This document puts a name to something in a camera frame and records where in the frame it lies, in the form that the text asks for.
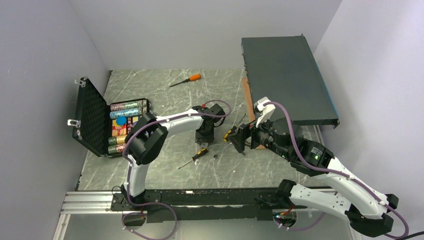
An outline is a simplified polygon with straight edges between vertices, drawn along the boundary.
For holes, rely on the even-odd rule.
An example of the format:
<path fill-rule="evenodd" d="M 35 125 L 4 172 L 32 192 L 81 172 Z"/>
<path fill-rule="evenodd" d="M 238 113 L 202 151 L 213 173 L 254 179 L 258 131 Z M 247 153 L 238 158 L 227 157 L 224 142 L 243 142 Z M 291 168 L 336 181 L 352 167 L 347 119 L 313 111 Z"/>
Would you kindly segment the blue poker chip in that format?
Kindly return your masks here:
<path fill-rule="evenodd" d="M 125 116 L 119 116 L 115 120 L 117 126 L 124 126 L 127 124 L 127 118 Z"/>

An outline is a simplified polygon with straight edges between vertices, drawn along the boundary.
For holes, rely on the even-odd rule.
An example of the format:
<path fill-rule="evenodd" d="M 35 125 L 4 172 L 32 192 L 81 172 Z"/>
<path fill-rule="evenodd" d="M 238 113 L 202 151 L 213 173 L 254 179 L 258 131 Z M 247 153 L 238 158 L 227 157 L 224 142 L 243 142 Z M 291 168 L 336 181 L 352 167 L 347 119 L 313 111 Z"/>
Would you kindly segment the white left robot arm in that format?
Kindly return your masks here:
<path fill-rule="evenodd" d="M 200 152 L 196 163 L 215 140 L 215 128 L 221 126 L 228 114 L 219 104 L 211 107 L 197 105 L 191 109 L 168 116 L 144 114 L 125 139 L 122 156 L 128 161 L 128 172 L 121 185 L 124 204 L 131 210 L 139 209 L 145 202 L 146 177 L 150 163 L 160 154 L 167 138 L 194 131 L 194 142 Z"/>

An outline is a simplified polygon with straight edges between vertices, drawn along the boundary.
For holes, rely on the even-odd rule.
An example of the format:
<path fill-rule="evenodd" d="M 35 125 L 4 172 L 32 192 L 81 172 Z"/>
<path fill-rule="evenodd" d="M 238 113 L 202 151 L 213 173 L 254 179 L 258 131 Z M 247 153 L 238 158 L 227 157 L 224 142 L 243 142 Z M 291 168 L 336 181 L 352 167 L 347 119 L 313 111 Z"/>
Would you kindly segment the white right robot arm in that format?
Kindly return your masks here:
<path fill-rule="evenodd" d="M 284 179 L 274 196 L 256 197 L 259 204 L 273 208 L 305 206 L 317 209 L 348 222 L 352 229 L 372 238 L 392 231 L 394 220 L 390 212 L 397 208 L 399 199 L 394 194 L 383 194 L 369 187 L 323 144 L 306 139 L 302 128 L 288 124 L 286 118 L 235 125 L 223 139 L 232 143 L 239 153 L 246 147 L 263 146 L 287 160 L 298 172 L 325 182 L 337 192 L 337 195 L 326 195 Z"/>

